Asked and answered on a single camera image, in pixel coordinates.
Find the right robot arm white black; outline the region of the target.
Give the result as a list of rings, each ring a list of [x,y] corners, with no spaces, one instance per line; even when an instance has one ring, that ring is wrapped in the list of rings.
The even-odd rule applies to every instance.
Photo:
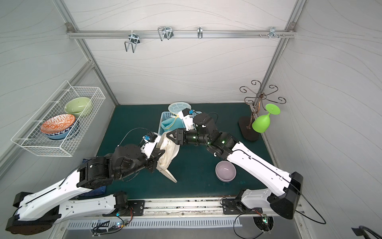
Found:
[[[168,132],[169,140],[176,145],[205,145],[215,157],[241,167],[266,186],[263,191],[242,190],[236,198],[240,210],[270,208],[285,219],[293,219],[302,195],[301,174],[288,173],[271,165],[231,134],[219,131],[206,113],[183,116],[182,121],[185,127]]]

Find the cream mesh laundry bag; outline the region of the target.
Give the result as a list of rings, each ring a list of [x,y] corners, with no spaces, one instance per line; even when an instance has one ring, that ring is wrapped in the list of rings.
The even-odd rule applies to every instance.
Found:
[[[168,132],[164,132],[161,135],[161,139],[155,147],[156,149],[165,150],[164,154],[159,158],[156,168],[165,177],[170,179],[172,182],[177,183],[177,179],[169,171],[168,167],[170,166],[172,160],[178,155],[180,146],[167,138],[167,133]]]

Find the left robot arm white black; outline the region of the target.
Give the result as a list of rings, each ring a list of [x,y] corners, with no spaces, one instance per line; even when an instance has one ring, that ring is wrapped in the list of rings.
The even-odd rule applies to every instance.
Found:
[[[44,190],[20,192],[15,196],[13,206],[17,210],[9,218],[6,231],[28,236],[78,216],[129,215],[131,207],[124,192],[86,200],[76,200],[75,197],[111,185],[142,169],[153,170],[165,152],[157,147],[146,153],[134,144],[119,146],[114,153],[90,159],[65,179]]]

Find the teal mesh laundry bag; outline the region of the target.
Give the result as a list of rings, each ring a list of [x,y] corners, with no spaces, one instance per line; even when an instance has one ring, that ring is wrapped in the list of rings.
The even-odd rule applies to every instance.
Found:
[[[178,113],[185,108],[191,109],[191,105],[185,102],[175,102],[168,106],[168,112],[164,114],[165,118],[161,121],[161,129],[164,131],[172,131],[177,128],[184,128],[182,120]]]

